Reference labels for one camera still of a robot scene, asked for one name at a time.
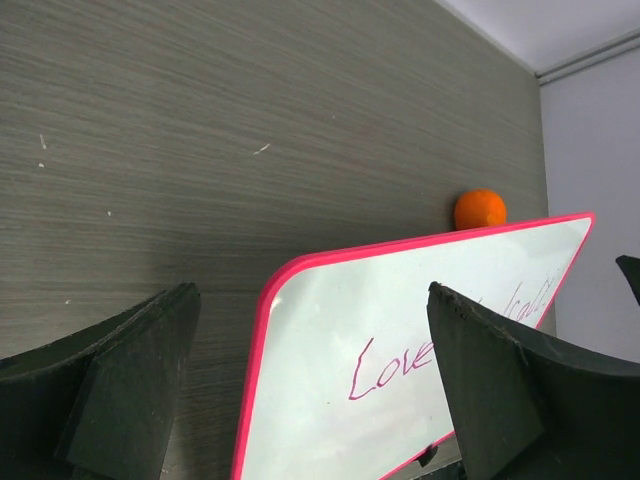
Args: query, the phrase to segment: white wall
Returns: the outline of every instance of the white wall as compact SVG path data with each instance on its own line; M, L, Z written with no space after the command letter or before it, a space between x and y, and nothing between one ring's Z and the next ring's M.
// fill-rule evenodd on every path
M640 361L640 306L615 264L640 257L640 51L548 84L541 97L550 214L597 215L556 302L558 336Z
M640 27L638 0L437 0L540 73Z

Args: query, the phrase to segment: red handwriting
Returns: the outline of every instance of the red handwriting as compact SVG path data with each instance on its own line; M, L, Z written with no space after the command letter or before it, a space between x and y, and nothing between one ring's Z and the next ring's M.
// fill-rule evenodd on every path
M533 313L536 313L540 309L546 307L549 301L548 294L554 284L554 279L555 275L547 278L542 284L542 287L538 290L536 296L532 300L526 302L519 296L524 283L520 282L514 290L513 295L511 295L509 303L505 307L502 315L521 322L529 318ZM371 337L358 356L355 370L353 372L349 400L360 400L374 390L384 388L393 378L405 377L413 370L418 370L419 368L428 365L433 360L433 358L426 358L427 355L433 351L433 343L424 342L420 345L420 348L418 348L415 355L411 355L409 353L410 349L407 348L402 356L392 358L384 368L380 369L379 366L376 367L375 365L372 365L372 360L368 360L371 355L367 357L367 352L369 352L373 342L374 337ZM368 382L363 380L363 373L367 378L369 378Z
M387 363L387 365L380 372L378 380L375 382L375 384L373 384L369 388L360 388L358 385L360 383L358 382L358 375L360 374L360 369L362 368L364 356L367 353L367 350L369 350L369 347L371 347L373 340L374 338L371 337L367 345L364 347L364 350L362 350L362 353L360 353L360 355L358 356L356 369L353 372L353 381L351 382L351 392L349 393L349 400L359 400L372 391L378 388L383 388L391 381L394 375L398 373L400 367L402 367L402 376L404 377L408 375L412 370L417 370L431 363L432 359L425 359L425 357L429 352L431 352L431 350L433 350L433 343L425 342L420 345L420 348L413 356L413 360L411 361L409 360L410 355L409 349L407 348L402 355L402 361L400 360L400 358L393 358L389 363Z

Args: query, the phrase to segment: pink whiteboard frame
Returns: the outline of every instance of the pink whiteboard frame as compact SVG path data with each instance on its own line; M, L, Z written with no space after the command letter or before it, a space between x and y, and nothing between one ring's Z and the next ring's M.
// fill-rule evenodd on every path
M367 257L374 257L378 255L385 255L389 253L397 253L405 250L411 250L415 248L430 247L434 245L442 245L444 243L459 242L462 240L469 240L473 238L486 237L489 235L497 235L500 233L515 232L518 230L526 230L529 228L542 227L546 225L554 225L563 222L570 222L573 220L590 219L591 224L589 230L587 230L582 243L580 244L576 254L571 259L571 263L566 272L562 276L562 279L558 283L558 287L553 292L547 307L540 317L540 321L536 325L536 328L540 326L540 323L544 319L547 311L553 304L558 290L562 287L567 274L571 270L576 258L578 257L586 239L591 233L593 224L595 223L595 214L592 212L577 213L573 215L564 215L559 217L544 218L539 220L529 220L525 222L511 223L507 225L501 225L498 227L477 228L472 230L463 230L459 232L442 233L438 235L430 235L426 237L410 238L405 240L397 240L393 242L378 243L373 245L365 245L362 247L345 248L342 250L334 250L321 253L312 253L309 255L303 255L295 258L290 262L284 264L276 273L274 273L260 294L258 299L258 308L256 312L256 319L253 327L253 337L251 339L251 349L249 351L249 366L247 368L247 375L244 384L244 393L242 396L242 405L240 410L240 421L238 424L238 432L236 436L236 444L234 450L234 458L231 470L231 479L240 480L242 478L242 469L244 467L244 459L247 449L247 441L249 438L249 429L251 426L251 417L253 414L253 405L255 402L256 388L258 385L258 377L260 376L260 366L262 364L262 356L264 353L264 343L267 336L267 326L269 323L269 312L271 304L276 294L294 275L298 273L324 265L331 265L335 263L346 262L350 260L359 260ZM451 431L440 440L434 443L439 445L451 436L454 432ZM416 460L420 455L424 453L424 450L416 453L413 457L409 458L406 462L394 468L391 472L384 475L382 479L385 479L398 470L401 470L409 463Z

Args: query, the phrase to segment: orange ball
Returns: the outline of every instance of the orange ball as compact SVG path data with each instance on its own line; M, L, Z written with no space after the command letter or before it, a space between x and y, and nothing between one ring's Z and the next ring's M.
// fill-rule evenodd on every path
M507 206L496 192L480 188L460 195L453 218L456 230L502 225L507 222Z

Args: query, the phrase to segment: wooden table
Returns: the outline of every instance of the wooden table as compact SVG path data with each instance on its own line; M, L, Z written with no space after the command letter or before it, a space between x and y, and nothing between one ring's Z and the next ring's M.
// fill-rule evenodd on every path
M547 213L536 80L432 2L5 0L0 40L0 356L195 281L166 480L228 478L282 263L447 231L478 186Z

